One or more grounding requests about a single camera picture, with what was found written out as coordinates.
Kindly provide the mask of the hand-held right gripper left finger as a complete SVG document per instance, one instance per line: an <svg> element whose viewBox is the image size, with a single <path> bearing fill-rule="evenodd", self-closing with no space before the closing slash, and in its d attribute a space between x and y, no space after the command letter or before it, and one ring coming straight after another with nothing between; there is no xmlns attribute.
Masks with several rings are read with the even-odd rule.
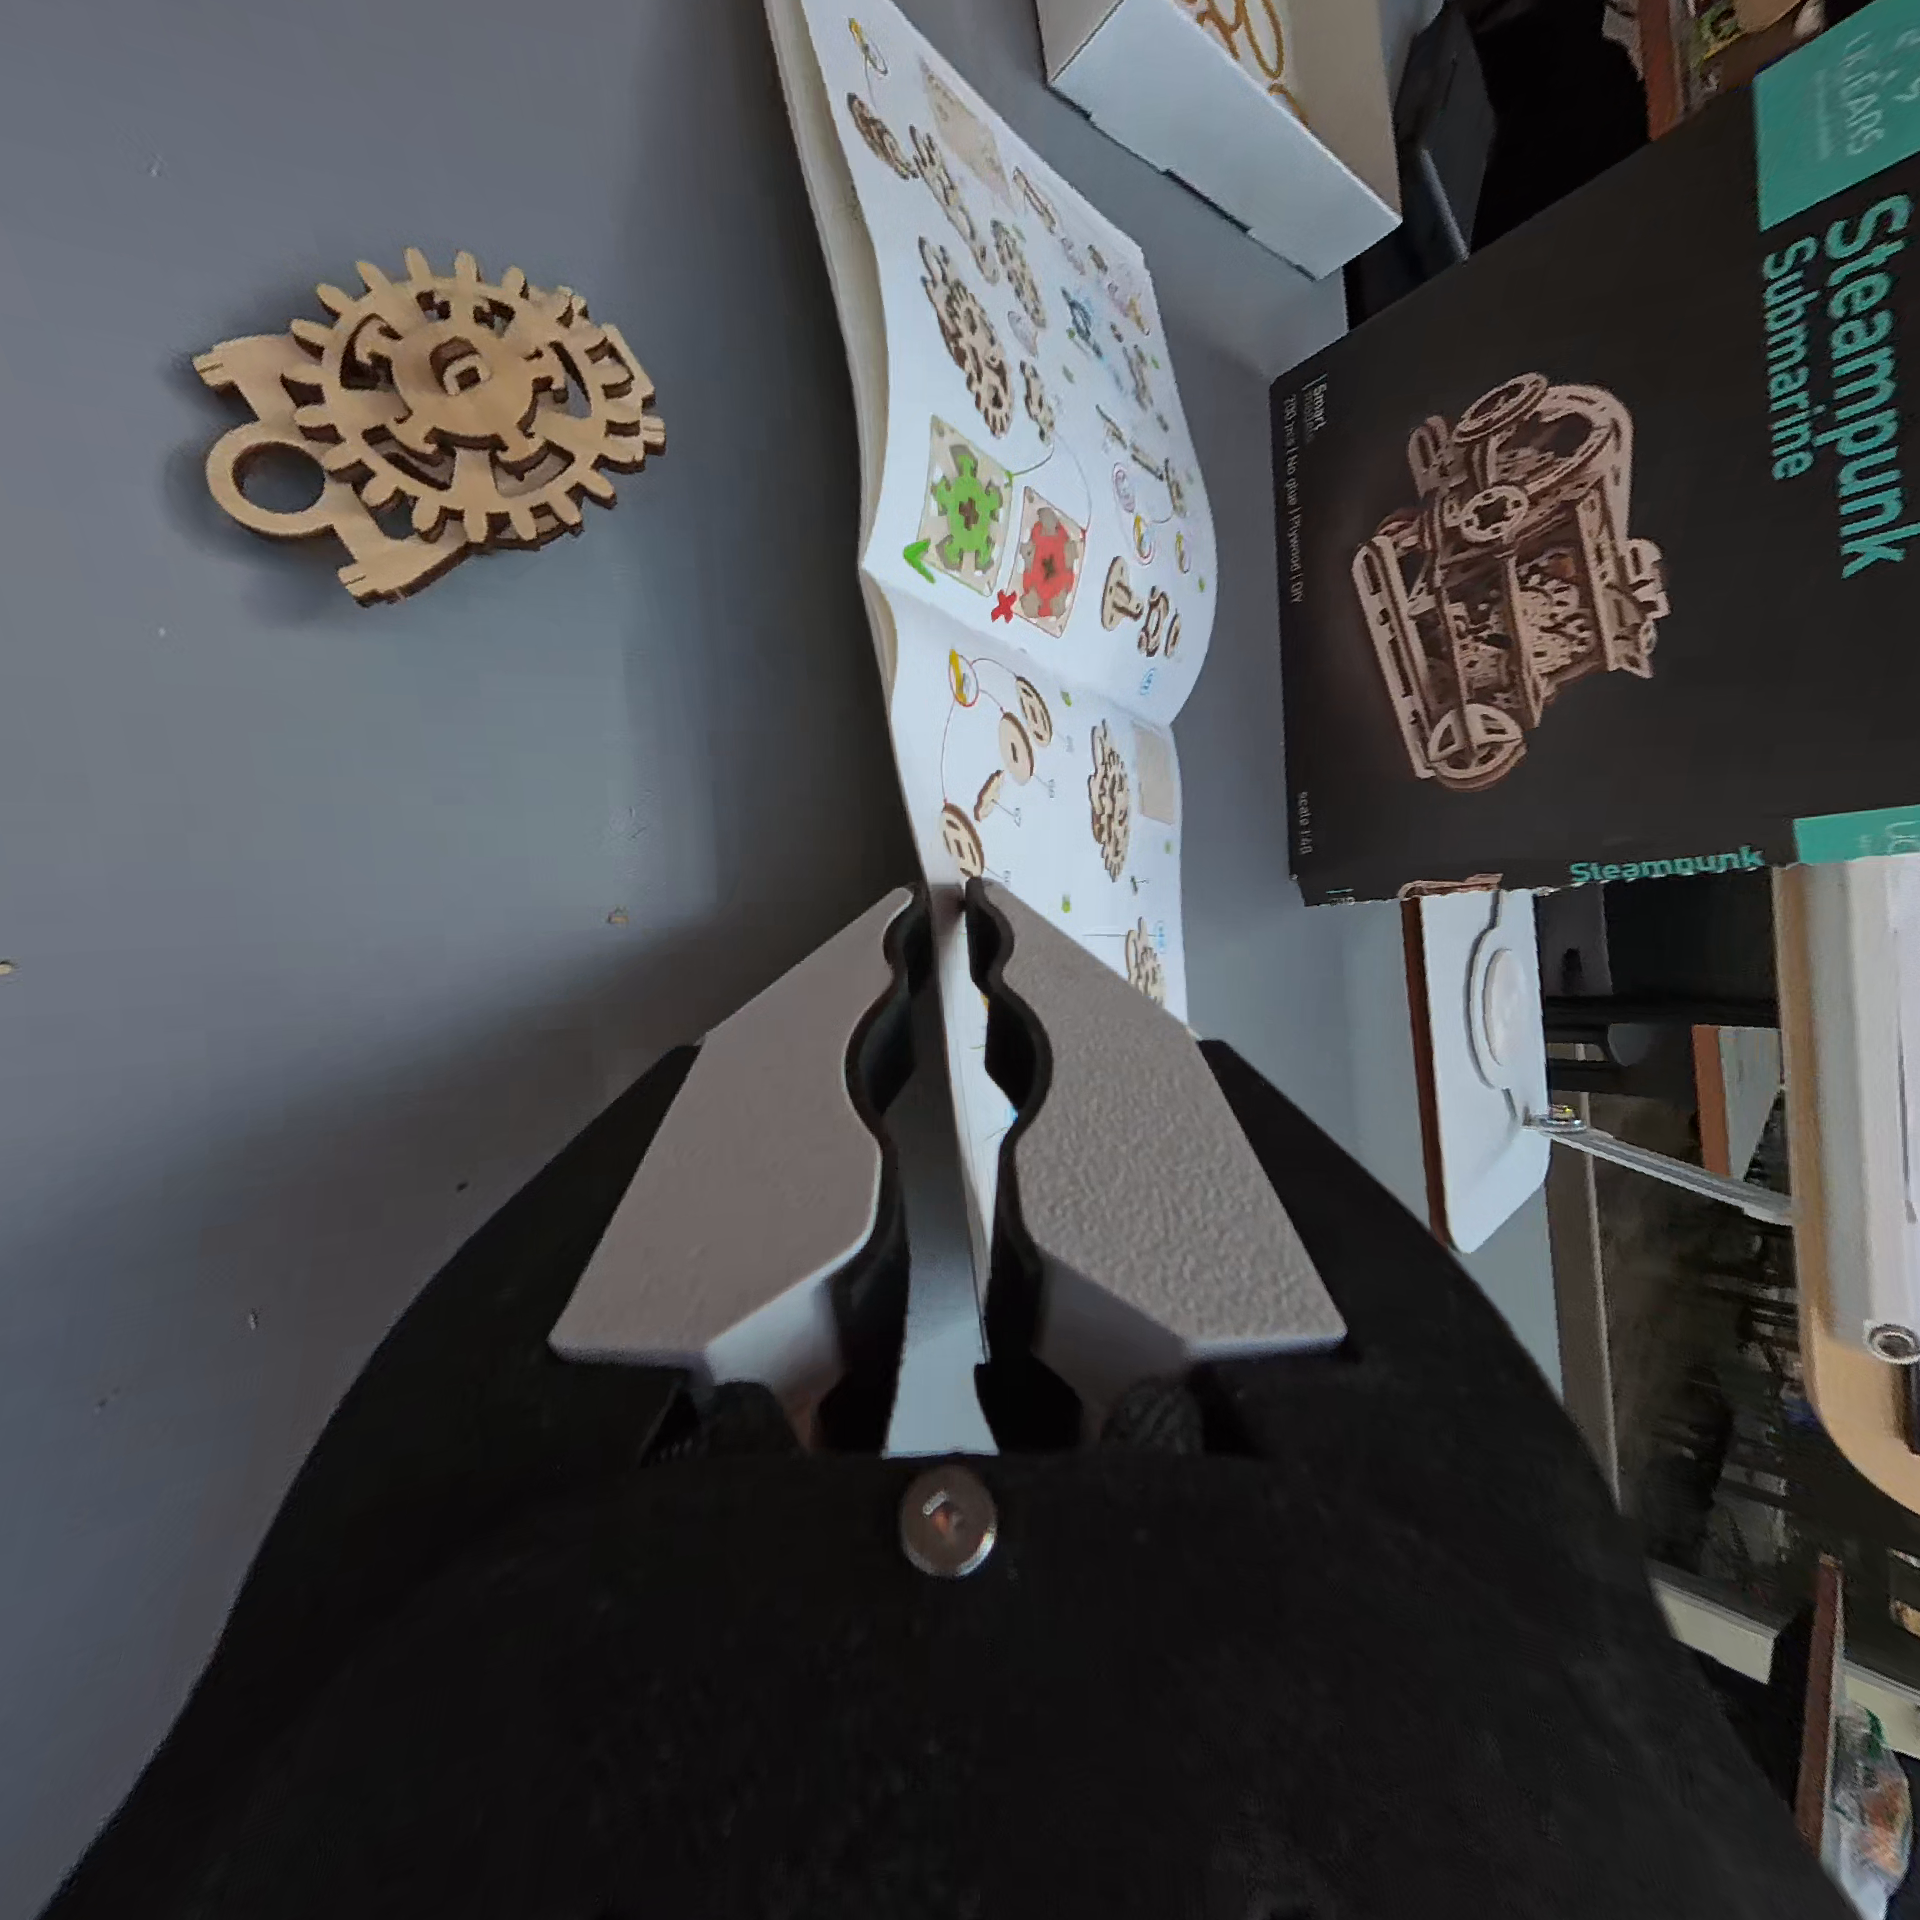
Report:
<svg viewBox="0 0 1920 1920"><path fill-rule="evenodd" d="M905 1335L889 1111L915 1071L897 887L696 1049L549 1346L764 1387L807 1447L875 1449Z"/></svg>

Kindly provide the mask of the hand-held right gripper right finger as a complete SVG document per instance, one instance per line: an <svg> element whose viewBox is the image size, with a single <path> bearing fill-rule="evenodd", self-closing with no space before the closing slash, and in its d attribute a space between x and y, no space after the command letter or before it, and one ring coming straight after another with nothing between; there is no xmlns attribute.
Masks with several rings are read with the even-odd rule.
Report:
<svg viewBox="0 0 1920 1920"><path fill-rule="evenodd" d="M1084 1444L1130 1393L1333 1353L1322 1282L1201 1040L993 880L969 883L997 1145L988 1358L997 1444Z"/></svg>

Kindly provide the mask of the illustrated instruction booklet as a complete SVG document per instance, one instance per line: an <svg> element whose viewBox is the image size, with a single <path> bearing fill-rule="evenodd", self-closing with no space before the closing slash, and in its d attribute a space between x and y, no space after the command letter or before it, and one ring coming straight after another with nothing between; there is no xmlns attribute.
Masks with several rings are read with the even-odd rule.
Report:
<svg viewBox="0 0 1920 1920"><path fill-rule="evenodd" d="M1216 528L1140 247L897 6L765 6L855 401L857 579L923 883L977 1296L1015 1107L964 889L1185 1017Z"/></svg>

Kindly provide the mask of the black model kit box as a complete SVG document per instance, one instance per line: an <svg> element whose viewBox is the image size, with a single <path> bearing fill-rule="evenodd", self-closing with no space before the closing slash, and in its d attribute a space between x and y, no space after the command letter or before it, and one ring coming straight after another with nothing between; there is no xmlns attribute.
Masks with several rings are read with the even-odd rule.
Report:
<svg viewBox="0 0 1920 1920"><path fill-rule="evenodd" d="M1311 906L1916 852L1919 6L1271 392Z"/></svg>

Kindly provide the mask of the wooden document stand white base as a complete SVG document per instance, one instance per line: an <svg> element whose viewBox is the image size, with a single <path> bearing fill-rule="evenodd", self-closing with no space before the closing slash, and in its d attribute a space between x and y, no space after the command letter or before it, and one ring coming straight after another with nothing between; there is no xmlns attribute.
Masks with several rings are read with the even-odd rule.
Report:
<svg viewBox="0 0 1920 1920"><path fill-rule="evenodd" d="M1835 1449L1916 1511L1916 856L1769 878L1787 1131L1785 1193L1608 1135L1551 1089L1533 894L1425 883L1401 902L1427 1208L1458 1254L1539 1190L1551 1153L1634 1171L1787 1231L1813 1414Z"/></svg>

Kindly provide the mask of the wooden gear assembly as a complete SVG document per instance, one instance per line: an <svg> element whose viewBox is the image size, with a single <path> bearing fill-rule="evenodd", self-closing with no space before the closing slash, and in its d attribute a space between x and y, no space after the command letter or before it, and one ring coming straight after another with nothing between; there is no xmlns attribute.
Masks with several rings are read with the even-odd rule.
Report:
<svg viewBox="0 0 1920 1920"><path fill-rule="evenodd" d="M665 454L657 384L584 296L409 247L388 274L321 284L321 318L195 358L245 403L205 457L212 503L276 543L332 538L359 607L399 603L467 558L538 551L617 503Z"/></svg>

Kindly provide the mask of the white cardboard tray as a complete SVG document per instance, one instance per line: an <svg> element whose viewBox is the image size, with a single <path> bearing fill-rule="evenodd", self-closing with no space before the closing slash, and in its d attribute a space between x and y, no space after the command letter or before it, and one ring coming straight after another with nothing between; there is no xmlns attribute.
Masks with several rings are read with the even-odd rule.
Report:
<svg viewBox="0 0 1920 1920"><path fill-rule="evenodd" d="M1401 226L1377 3L1037 3L1048 86L1311 279Z"/></svg>

